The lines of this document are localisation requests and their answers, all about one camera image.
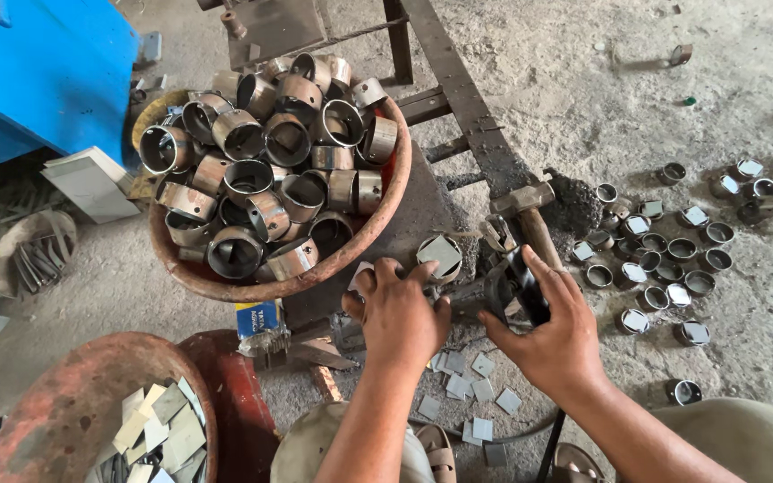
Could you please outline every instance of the hammer head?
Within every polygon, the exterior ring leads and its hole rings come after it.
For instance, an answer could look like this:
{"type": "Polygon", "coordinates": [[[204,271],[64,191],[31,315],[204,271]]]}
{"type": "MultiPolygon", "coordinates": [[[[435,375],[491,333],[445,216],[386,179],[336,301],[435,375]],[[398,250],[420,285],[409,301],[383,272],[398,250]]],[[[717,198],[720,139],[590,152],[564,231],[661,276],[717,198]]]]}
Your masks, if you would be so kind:
{"type": "Polygon", "coordinates": [[[553,188],[547,181],[540,181],[510,192],[506,196],[492,199],[491,213],[505,217],[516,216],[530,208],[539,208],[556,198],[553,188]]]}

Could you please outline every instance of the hand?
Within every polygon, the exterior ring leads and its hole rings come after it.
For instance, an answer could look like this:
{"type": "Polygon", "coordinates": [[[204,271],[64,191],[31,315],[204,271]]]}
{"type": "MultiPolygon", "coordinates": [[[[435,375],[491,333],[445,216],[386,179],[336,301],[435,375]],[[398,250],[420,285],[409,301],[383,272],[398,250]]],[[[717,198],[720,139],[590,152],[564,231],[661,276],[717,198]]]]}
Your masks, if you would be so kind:
{"type": "Polygon", "coordinates": [[[357,285],[366,302],[353,292],[342,295],[342,309],[362,324],[362,335],[369,351],[366,365],[407,364],[422,373],[425,364],[446,342],[452,328],[452,308],[447,297],[440,297],[431,308],[423,295],[423,285],[438,265],[425,262],[411,271],[407,279],[396,276],[401,267],[392,258],[379,258],[374,270],[357,275],[357,285]]]}
{"type": "Polygon", "coordinates": [[[593,311],[565,271],[548,267],[524,245],[521,256],[551,305],[551,321],[518,335],[487,310],[478,313],[488,338],[518,365],[530,383],[554,401],[585,390],[607,376],[601,367],[593,311]]]}

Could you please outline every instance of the forearm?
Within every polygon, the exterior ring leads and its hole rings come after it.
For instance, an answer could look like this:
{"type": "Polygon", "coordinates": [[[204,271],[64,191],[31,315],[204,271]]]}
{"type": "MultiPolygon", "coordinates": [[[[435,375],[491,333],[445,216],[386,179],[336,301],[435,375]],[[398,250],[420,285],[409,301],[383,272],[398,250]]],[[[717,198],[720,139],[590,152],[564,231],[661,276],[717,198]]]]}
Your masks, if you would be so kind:
{"type": "Polygon", "coordinates": [[[741,481],[606,378],[556,400],[631,483],[741,481]]]}
{"type": "Polygon", "coordinates": [[[398,481],[407,415],[422,370],[370,361],[315,482],[398,481]]]}

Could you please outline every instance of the sandal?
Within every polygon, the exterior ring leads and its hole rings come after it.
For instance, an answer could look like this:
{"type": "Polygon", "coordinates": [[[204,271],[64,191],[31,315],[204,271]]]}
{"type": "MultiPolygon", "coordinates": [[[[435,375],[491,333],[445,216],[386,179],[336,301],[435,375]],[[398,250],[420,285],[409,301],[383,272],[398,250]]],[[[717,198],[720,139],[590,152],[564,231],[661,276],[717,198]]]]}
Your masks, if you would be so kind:
{"type": "Polygon", "coordinates": [[[556,445],[552,483],[595,483],[605,481],[601,469],[583,449],[570,443],[556,445]]]}
{"type": "Polygon", "coordinates": [[[431,472],[437,483],[456,483],[455,457],[452,454],[452,445],[446,432],[437,424],[425,424],[416,432],[416,437],[423,444],[425,456],[429,457],[431,472]]]}

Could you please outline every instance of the right hand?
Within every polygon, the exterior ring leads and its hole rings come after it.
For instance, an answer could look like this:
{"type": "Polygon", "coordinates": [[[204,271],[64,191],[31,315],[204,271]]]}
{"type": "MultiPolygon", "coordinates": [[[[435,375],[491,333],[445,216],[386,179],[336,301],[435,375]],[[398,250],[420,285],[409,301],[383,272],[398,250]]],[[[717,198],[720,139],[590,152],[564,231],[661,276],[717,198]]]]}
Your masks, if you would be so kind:
{"type": "Polygon", "coordinates": [[[551,320],[529,334],[518,335],[494,314],[482,310],[478,318],[488,338],[518,365],[533,386],[554,401],[606,381],[595,315],[580,287],[565,271],[548,267],[529,246],[521,247],[521,256],[551,306],[551,320]]]}

